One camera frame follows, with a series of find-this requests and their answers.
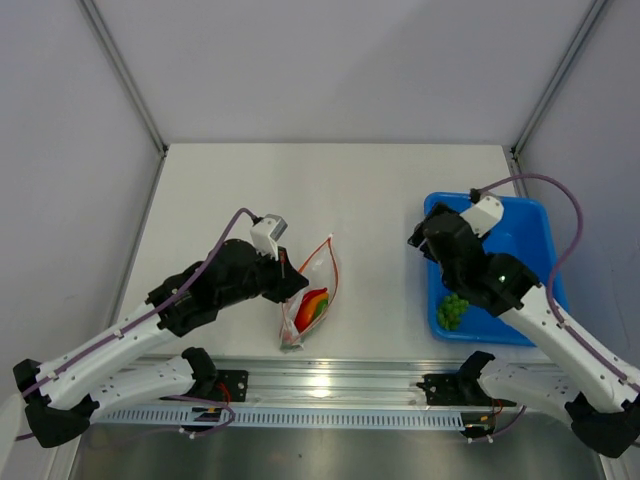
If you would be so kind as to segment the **red chili pepper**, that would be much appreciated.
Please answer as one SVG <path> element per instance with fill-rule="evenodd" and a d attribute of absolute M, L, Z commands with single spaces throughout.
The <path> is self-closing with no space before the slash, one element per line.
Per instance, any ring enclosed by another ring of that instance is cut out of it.
<path fill-rule="evenodd" d="M 321 288 L 321 289 L 314 289 L 314 290 L 310 290 L 308 292 L 306 292 L 303 296 L 303 302 L 307 302 L 310 299 L 318 296 L 318 295 L 323 295 L 325 293 L 328 292 L 327 288 Z"/>

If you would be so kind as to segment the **green chili pepper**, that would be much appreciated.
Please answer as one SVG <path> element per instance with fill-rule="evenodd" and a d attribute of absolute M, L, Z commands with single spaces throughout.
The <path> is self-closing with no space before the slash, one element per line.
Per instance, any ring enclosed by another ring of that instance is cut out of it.
<path fill-rule="evenodd" d="M 319 318 L 328 308 L 329 299 L 322 298 L 316 305 L 316 309 L 314 311 L 314 318 Z"/>

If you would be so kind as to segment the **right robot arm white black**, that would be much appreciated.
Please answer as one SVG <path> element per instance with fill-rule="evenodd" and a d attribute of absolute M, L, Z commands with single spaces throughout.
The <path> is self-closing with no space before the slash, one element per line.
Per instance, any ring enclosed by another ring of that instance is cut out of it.
<path fill-rule="evenodd" d="M 598 454 L 618 458 L 639 440 L 639 370 L 568 315 L 551 286 L 523 262 L 485 251 L 483 242 L 503 214 L 491 195 L 463 212 L 438 202 L 408 243 L 439 266 L 451 292 L 526 336 L 568 380 L 554 383 L 476 352 L 458 372 L 458 395 L 472 404 L 489 396 L 531 407 L 568 425 Z"/>

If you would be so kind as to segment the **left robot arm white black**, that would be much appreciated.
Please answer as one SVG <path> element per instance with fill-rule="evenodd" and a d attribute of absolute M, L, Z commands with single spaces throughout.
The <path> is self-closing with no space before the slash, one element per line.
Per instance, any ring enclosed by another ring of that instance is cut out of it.
<path fill-rule="evenodd" d="M 285 248 L 262 254 L 244 240 L 223 242 L 204 261 L 167 278 L 130 315 L 56 360 L 13 368 L 32 436 L 44 448 L 82 435 L 99 418 L 156 399 L 213 400 L 218 370 L 202 348 L 144 368 L 142 354 L 214 322 L 221 310 L 263 297 L 282 304 L 309 284 Z"/>

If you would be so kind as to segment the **clear zip bag orange zipper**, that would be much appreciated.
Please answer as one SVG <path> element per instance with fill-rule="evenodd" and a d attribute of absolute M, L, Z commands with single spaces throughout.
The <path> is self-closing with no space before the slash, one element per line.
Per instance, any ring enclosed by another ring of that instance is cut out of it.
<path fill-rule="evenodd" d="M 306 338 L 327 318 L 340 285 L 339 264 L 330 234 L 298 268 L 309 285 L 282 306 L 280 350 L 302 350 Z"/>

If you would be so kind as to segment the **orange red mango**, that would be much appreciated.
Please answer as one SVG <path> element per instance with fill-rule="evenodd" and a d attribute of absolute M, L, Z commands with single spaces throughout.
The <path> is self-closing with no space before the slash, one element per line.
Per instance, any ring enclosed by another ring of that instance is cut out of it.
<path fill-rule="evenodd" d="M 322 298 L 329 299 L 329 292 L 323 295 L 318 295 L 307 302 L 303 302 L 302 299 L 294 320 L 294 326 L 299 333 L 303 333 L 316 319 L 318 319 L 314 318 L 314 311 L 316 309 L 317 303 Z"/>

